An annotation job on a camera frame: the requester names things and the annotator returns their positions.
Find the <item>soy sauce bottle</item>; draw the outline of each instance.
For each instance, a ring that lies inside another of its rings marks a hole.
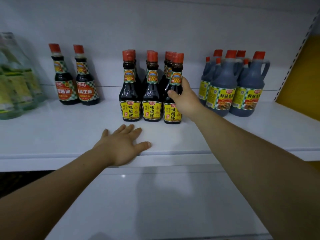
[[[87,66],[83,46],[74,44],[73,48],[78,73],[75,80],[77,81],[79,99],[83,105],[97,104],[100,102],[100,98],[94,83],[94,77],[90,74]]]
[[[162,98],[158,84],[158,52],[147,54],[146,91],[142,99],[143,119],[157,122],[161,120]]]
[[[171,51],[166,51],[165,52],[165,58],[164,58],[164,69],[163,69],[163,75],[162,78],[159,82],[159,90],[162,92],[165,90],[166,86],[167,86],[167,81],[166,77],[167,77],[167,73],[168,73],[168,59],[169,59],[169,53],[172,53]]]
[[[146,51],[146,66],[147,66],[147,69],[146,69],[146,75],[144,76],[144,79],[143,79],[143,82],[142,82],[142,93],[144,94],[146,88],[147,88],[147,70],[148,70],[148,53],[149,52],[154,52],[154,50],[147,50]]]
[[[135,80],[134,52],[122,51],[123,57],[123,86],[119,94],[122,119],[124,121],[140,120],[141,98]]]
[[[54,80],[56,82],[60,102],[64,105],[80,103],[75,81],[68,72],[60,46],[58,44],[49,44],[49,47],[52,53],[51,58],[53,59],[54,70],[56,72]]]
[[[138,72],[137,72],[137,59],[136,59],[136,50],[135,49],[129,49],[129,51],[133,51],[134,56],[134,72],[135,72],[135,78],[136,78],[136,87],[138,89],[139,96],[143,96],[144,90],[142,89],[142,82],[139,78]]]
[[[172,73],[168,90],[174,90],[179,95],[182,93],[182,69],[183,69],[183,53],[175,53],[172,63]],[[166,97],[163,101],[164,113],[163,118],[166,124],[180,124],[182,114],[176,108],[173,99],[166,92]]]
[[[167,96],[167,91],[170,85],[170,81],[171,81],[170,79],[171,79],[171,73],[172,73],[172,62],[175,55],[176,55],[176,52],[170,52],[168,54],[168,62],[167,62],[168,71],[167,71],[166,80],[165,82],[163,82],[163,90],[162,90],[162,96],[164,99]]]

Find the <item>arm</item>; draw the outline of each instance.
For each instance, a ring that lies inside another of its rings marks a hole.
[[[0,239],[45,239],[81,192],[106,167],[125,165],[150,148],[133,145],[142,129],[104,130],[93,149],[64,167],[0,199]]]
[[[185,78],[182,86],[181,95],[172,90],[168,95],[179,112],[197,125],[274,239],[320,238],[320,173],[202,106]]]

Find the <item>finger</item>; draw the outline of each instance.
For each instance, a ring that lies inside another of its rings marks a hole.
[[[123,125],[121,125],[118,129],[116,129],[116,130],[113,132],[113,134],[118,134],[118,133],[122,132],[125,128],[126,128],[126,125],[123,124]]]
[[[179,94],[176,93],[173,90],[168,90],[168,95],[170,98],[172,98],[174,101],[176,101],[176,99],[179,97]]]
[[[130,124],[130,125],[127,126],[125,129],[123,129],[123,131],[121,131],[120,133],[122,133],[122,134],[128,134],[128,133],[130,133],[133,129],[134,129],[134,125],[133,125],[133,124]]]
[[[141,128],[137,128],[137,129],[131,131],[129,133],[129,136],[130,136],[131,140],[132,141],[136,140],[139,137],[139,135],[141,134],[141,132],[142,132]]]
[[[108,129],[104,129],[103,132],[102,132],[101,138],[102,138],[102,137],[106,137],[106,136],[108,136],[108,135],[109,135]]]
[[[137,145],[134,146],[134,150],[136,154],[140,154],[143,151],[149,149],[152,146],[152,144],[149,141],[140,142]]]
[[[182,77],[182,87],[183,89],[191,89],[188,80],[184,76]]]

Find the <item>white shelf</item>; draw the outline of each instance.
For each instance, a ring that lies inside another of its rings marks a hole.
[[[320,122],[282,105],[260,102],[251,117],[225,118],[304,160],[319,158]],[[49,100],[19,118],[0,121],[0,171],[57,169],[91,149],[104,128],[114,131],[122,123],[116,100],[94,106]],[[180,125],[163,120],[134,125],[143,129],[137,142],[151,141],[153,147],[128,167],[218,163],[196,125],[185,117]]]

